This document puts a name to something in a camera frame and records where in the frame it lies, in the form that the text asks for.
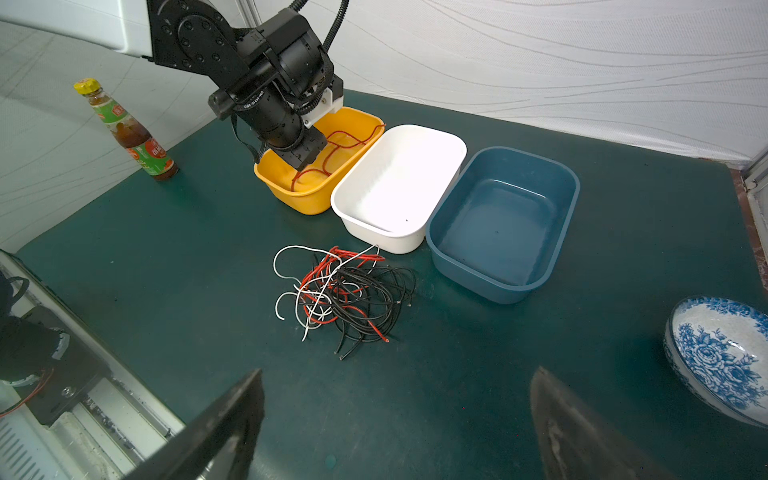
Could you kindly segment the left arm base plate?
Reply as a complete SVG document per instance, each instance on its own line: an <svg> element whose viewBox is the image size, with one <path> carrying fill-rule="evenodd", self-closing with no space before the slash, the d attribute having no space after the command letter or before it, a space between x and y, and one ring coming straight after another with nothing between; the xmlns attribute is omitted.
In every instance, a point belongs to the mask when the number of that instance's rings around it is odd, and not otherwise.
<svg viewBox="0 0 768 480"><path fill-rule="evenodd" d="M27 400L37 421L53 425L110 370L50 309L1 319L1 382Z"/></svg>

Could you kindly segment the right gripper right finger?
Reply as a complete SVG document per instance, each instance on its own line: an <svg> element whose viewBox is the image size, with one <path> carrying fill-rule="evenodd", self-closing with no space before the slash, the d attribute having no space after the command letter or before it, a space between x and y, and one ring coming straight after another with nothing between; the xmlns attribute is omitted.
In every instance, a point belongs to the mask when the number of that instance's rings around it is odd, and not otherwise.
<svg viewBox="0 0 768 480"><path fill-rule="evenodd" d="M530 407L548 479L673 479L549 370L538 367Z"/></svg>

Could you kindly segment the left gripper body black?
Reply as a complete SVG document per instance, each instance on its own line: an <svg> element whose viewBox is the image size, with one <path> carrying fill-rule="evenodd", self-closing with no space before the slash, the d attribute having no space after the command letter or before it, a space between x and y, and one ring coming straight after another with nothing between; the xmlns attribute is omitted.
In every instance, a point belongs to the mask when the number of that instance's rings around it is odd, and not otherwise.
<svg viewBox="0 0 768 480"><path fill-rule="evenodd" d="M262 149L246 145L255 162L270 149L302 171L327 146L315 124L306 128L301 116L314 108L337 75L329 50L344 19L341 7L320 40L300 9L288 7L239 38L238 52L251 62L250 70L211 94L208 104L217 118L231 121L234 132L238 121L255 132Z"/></svg>

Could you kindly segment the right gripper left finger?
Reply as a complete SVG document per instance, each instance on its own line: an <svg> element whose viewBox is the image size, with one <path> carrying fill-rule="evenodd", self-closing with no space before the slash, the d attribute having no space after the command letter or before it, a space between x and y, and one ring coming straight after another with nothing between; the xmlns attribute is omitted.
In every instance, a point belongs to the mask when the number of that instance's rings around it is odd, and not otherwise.
<svg viewBox="0 0 768 480"><path fill-rule="evenodd" d="M128 479L246 479L265 417L262 371L215 400Z"/></svg>

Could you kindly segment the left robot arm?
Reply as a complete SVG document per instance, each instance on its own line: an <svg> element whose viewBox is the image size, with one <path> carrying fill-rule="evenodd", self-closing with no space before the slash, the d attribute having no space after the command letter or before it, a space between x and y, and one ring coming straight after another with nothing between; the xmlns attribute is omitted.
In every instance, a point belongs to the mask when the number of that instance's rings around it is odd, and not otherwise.
<svg viewBox="0 0 768 480"><path fill-rule="evenodd" d="M256 27L235 28L208 1L4 1L5 22L142 57L208 77L217 118L243 122L296 171L327 145L316 122L343 105L329 57L346 15L342 2L325 39L293 1Z"/></svg>

